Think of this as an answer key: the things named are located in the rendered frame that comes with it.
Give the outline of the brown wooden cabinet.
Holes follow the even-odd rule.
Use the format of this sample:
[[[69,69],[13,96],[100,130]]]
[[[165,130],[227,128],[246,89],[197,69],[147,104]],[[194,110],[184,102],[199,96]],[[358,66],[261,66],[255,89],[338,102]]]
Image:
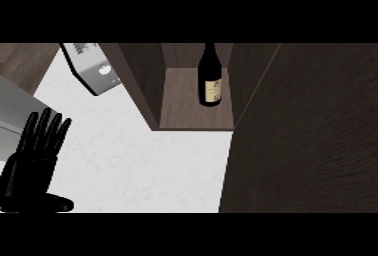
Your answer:
[[[199,104],[200,43],[103,43],[123,88],[153,131],[231,131],[265,75],[277,43],[218,43],[221,101]]]

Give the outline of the grey metal sink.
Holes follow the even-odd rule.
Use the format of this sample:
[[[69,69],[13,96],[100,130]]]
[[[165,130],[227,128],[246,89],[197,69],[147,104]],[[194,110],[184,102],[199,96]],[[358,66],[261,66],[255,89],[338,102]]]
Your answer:
[[[0,76],[0,161],[16,151],[23,126],[32,112],[47,105]]]

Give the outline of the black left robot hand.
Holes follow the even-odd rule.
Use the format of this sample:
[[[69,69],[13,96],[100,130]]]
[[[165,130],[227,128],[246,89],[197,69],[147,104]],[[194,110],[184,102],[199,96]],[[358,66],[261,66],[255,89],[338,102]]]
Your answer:
[[[51,109],[29,114],[14,153],[0,174],[0,211],[55,213],[73,209],[70,199],[47,192],[57,154],[72,119]]]

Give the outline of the dark wooden cabinet door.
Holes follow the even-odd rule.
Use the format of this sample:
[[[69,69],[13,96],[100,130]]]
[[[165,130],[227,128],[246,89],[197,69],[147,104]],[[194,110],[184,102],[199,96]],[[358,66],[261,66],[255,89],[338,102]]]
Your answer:
[[[218,211],[378,213],[378,43],[278,46],[231,136]]]

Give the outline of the dark wine bottle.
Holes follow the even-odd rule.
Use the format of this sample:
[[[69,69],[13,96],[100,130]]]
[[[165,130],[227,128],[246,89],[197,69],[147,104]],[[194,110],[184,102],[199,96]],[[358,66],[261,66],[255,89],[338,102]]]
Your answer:
[[[197,96],[199,103],[213,107],[221,101],[221,63],[212,43],[205,44],[197,65]]]

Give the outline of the pale grey appliance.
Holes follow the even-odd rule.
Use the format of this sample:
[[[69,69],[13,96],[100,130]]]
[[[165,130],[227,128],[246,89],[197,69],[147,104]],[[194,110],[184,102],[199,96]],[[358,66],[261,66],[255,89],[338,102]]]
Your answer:
[[[88,92],[98,96],[120,80],[97,43],[60,43],[70,72]]]

